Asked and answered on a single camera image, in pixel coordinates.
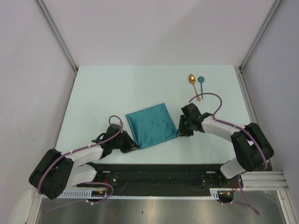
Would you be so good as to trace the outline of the teal satin napkin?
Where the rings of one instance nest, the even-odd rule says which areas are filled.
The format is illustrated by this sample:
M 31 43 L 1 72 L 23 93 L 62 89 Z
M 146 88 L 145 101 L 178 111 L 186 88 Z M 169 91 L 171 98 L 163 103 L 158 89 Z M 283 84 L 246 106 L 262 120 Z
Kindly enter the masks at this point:
M 177 138 L 177 128 L 164 103 L 126 114 L 126 119 L 140 149 Z

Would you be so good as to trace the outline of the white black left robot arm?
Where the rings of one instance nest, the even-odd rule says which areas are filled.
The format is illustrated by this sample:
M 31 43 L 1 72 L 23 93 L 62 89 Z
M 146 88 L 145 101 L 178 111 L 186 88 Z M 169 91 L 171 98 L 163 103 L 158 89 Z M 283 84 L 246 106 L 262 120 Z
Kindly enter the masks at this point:
M 84 149 L 65 154 L 54 148 L 48 150 L 29 176 L 28 182 L 40 194 L 52 200 L 60 196 L 65 188 L 78 184 L 89 182 L 97 187 L 103 182 L 103 174 L 102 168 L 94 160 L 105 158 L 115 149 L 125 154 L 140 148 L 118 124 L 111 124 L 92 143 Z

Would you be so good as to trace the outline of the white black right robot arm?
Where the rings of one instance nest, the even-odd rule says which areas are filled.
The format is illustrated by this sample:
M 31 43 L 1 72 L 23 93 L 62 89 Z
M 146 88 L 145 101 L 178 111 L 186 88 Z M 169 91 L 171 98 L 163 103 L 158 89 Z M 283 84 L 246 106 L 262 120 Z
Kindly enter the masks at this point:
M 245 126 L 231 124 L 217 119 L 211 113 L 201 113 L 197 106 L 190 103 L 181 108 L 178 136 L 190 137 L 194 132 L 213 134 L 232 143 L 235 158 L 220 167 L 215 181 L 220 187 L 227 187 L 237 175 L 268 168 L 267 161 L 274 150 L 256 123 Z

